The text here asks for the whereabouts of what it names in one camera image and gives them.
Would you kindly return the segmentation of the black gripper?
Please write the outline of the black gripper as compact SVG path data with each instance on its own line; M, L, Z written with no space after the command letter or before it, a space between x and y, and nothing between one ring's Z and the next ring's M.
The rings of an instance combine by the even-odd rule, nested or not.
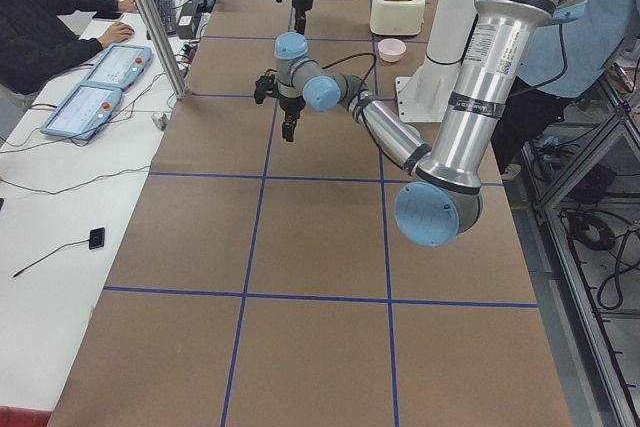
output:
M306 12L313 7L314 0L292 0L292 6L296 10L294 13L294 30L300 35L305 34Z
M284 112L284 120L281 124L282 138L292 143L300 114L305 107L305 100L302 96L291 98L280 95L278 102L280 109Z

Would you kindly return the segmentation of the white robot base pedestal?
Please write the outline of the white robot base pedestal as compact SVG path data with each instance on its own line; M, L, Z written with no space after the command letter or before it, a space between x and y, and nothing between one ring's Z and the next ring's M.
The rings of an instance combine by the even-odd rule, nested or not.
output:
M443 119L475 17L474 0L438 0L422 66L412 76L396 79L402 121L422 123Z

